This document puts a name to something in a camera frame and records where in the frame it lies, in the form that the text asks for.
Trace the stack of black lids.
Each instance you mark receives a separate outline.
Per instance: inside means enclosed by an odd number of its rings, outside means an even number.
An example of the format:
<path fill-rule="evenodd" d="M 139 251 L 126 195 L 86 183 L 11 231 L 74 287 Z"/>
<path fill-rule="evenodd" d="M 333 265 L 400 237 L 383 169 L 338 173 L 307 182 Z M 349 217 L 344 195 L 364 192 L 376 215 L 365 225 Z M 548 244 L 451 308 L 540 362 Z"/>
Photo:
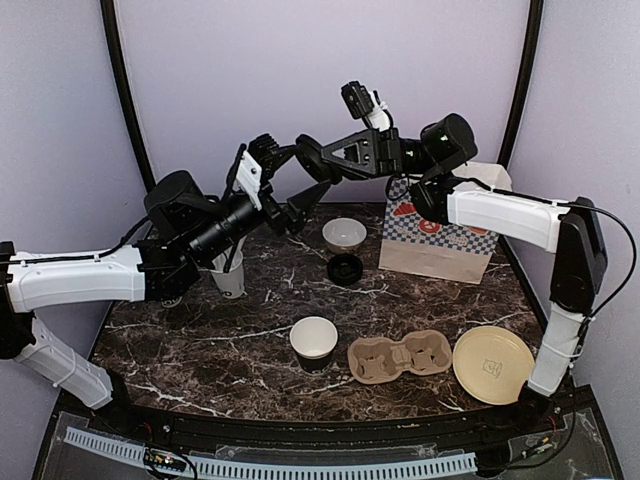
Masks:
<path fill-rule="evenodd" d="M 358 282 L 363 275 L 363 263 L 353 254 L 339 254 L 327 263 L 328 278 L 338 286 L 349 286 Z"/>

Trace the stack of paper cups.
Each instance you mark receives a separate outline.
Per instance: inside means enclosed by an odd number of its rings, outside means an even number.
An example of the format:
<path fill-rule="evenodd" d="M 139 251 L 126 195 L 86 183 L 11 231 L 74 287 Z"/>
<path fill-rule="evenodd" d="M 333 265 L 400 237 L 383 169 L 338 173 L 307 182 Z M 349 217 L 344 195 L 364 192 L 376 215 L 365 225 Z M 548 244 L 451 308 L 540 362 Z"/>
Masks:
<path fill-rule="evenodd" d="M 179 305 L 182 301 L 181 295 L 173 295 L 173 296 L 165 296 L 160 300 L 160 304 L 163 308 L 174 308 Z"/>

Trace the blue checkered paper bag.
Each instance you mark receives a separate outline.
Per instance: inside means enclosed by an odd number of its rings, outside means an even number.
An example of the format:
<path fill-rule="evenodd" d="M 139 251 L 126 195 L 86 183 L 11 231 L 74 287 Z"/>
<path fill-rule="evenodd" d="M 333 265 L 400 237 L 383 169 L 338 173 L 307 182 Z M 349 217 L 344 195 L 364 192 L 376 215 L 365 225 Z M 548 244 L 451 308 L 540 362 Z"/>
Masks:
<path fill-rule="evenodd" d="M 479 284 L 498 242 L 485 229 L 423 219 L 407 192 L 405 178 L 393 179 L 386 203 L 379 267 L 400 273 Z"/>

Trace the white cup holding straws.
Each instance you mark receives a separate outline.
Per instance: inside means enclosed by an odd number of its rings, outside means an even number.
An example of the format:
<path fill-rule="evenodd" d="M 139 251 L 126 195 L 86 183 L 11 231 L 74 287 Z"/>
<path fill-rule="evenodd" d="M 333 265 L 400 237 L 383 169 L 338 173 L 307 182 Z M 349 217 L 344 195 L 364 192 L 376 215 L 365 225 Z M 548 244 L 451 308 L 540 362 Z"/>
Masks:
<path fill-rule="evenodd" d="M 223 271 L 226 260 L 227 257 L 224 254 L 216 257 L 210 272 L 221 294 L 226 298 L 235 299 L 245 292 L 243 253 L 238 250 L 234 254 L 228 273 Z"/>

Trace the black table edge rail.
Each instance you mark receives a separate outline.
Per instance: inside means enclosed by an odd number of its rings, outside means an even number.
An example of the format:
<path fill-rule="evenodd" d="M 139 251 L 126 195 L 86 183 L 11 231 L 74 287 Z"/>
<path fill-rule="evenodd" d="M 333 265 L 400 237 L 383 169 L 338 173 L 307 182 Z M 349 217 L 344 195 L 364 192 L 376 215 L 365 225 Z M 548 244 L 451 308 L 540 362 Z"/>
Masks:
<path fill-rule="evenodd" d="M 439 447 L 479 447 L 507 442 L 521 432 L 507 425 L 505 407 L 489 407 L 400 420 L 353 422 L 276 422 L 173 414 L 148 407 L 134 409 L 136 429 L 121 433 L 98 418 L 89 426 L 127 439 L 183 450 L 218 446 L 256 448 L 382 448 L 434 443 Z"/>

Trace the white ceramic bowl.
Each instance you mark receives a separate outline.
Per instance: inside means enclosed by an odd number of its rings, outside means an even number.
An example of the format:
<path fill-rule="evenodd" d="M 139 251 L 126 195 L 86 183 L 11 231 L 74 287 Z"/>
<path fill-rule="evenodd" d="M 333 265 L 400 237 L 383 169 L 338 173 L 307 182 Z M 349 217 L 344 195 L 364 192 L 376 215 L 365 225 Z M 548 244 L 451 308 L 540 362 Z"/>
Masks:
<path fill-rule="evenodd" d="M 354 253 L 367 238 L 367 229 L 352 218 L 335 218 L 322 228 L 326 247 L 334 254 Z"/>

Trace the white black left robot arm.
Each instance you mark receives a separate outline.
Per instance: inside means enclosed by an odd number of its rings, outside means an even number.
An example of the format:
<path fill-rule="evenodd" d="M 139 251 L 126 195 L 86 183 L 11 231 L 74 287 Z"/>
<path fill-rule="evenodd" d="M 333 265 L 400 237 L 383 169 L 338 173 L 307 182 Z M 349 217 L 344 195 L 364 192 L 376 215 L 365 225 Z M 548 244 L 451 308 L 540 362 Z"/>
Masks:
<path fill-rule="evenodd" d="M 263 223 L 297 233 L 342 174 L 319 145 L 269 138 L 241 145 L 222 196 L 202 192 L 193 176 L 165 176 L 144 199 L 146 214 L 109 250 L 66 254 L 18 252 L 1 245 L 1 357 L 21 363 L 101 415 L 120 436 L 141 427 L 122 377 L 56 337 L 41 307 L 96 301 L 166 301 L 182 296 L 216 258 L 237 250 Z"/>

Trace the black coffee cup lid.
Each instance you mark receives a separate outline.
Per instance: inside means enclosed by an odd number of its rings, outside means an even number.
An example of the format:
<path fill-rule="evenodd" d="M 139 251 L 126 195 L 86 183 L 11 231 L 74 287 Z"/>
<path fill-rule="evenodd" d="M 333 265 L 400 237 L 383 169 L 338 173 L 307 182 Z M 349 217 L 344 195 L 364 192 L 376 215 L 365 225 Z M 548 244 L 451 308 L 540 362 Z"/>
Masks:
<path fill-rule="evenodd" d="M 312 179 L 317 183 L 329 182 L 331 185 L 341 182 L 341 173 L 323 160 L 320 143 L 309 135 L 301 134 L 296 138 L 295 145 L 295 157 Z"/>

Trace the black and white paper cup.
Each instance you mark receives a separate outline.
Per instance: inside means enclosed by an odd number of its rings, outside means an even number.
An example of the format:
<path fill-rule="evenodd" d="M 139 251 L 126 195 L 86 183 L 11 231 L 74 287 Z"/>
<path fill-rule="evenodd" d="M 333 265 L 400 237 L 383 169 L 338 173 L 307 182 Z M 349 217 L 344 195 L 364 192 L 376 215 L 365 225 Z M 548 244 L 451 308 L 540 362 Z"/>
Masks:
<path fill-rule="evenodd" d="M 293 325 L 289 341 L 302 370 L 311 375 L 318 375 L 324 372 L 332 361 L 338 343 L 338 331 L 328 319 L 309 316 Z"/>

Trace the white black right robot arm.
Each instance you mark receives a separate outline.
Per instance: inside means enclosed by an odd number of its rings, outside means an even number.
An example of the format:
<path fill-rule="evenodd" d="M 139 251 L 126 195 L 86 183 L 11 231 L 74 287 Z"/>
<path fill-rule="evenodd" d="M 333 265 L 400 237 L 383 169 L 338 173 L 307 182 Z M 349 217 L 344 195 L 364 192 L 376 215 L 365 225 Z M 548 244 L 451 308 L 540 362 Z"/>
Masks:
<path fill-rule="evenodd" d="M 471 126 L 451 113 L 417 139 L 401 137 L 397 128 L 362 130 L 321 147 L 320 159 L 352 180 L 408 177 L 411 202 L 427 221 L 488 230 L 554 254 L 550 317 L 526 383 L 540 396 L 528 396 L 510 413 L 511 426 L 530 434 L 549 416 L 541 396 L 556 393 L 579 355 L 607 268 L 606 248 L 587 198 L 538 200 L 456 175 L 477 153 Z"/>

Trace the brown cardboard cup carrier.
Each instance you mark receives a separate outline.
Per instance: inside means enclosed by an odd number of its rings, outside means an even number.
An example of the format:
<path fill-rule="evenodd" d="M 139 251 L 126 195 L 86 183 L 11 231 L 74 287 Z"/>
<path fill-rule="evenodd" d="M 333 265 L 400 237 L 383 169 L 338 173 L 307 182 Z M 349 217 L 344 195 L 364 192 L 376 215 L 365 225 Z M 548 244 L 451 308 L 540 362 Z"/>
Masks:
<path fill-rule="evenodd" d="M 401 340 L 358 338 L 347 350 L 352 376 L 365 385 L 395 381 L 403 373 L 429 376 L 447 371 L 453 353 L 449 341 L 436 330 L 408 333 Z"/>

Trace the cream round plate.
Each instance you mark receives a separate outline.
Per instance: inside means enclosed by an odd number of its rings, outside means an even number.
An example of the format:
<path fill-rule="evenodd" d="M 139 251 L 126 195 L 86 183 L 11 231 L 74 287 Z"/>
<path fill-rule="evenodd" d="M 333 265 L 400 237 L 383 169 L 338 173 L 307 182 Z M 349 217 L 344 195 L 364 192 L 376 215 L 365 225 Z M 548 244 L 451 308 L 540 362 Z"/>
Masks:
<path fill-rule="evenodd" d="M 475 399 L 490 405 L 515 403 L 534 367 L 524 341 L 501 327 L 465 332 L 453 350 L 456 379 Z"/>

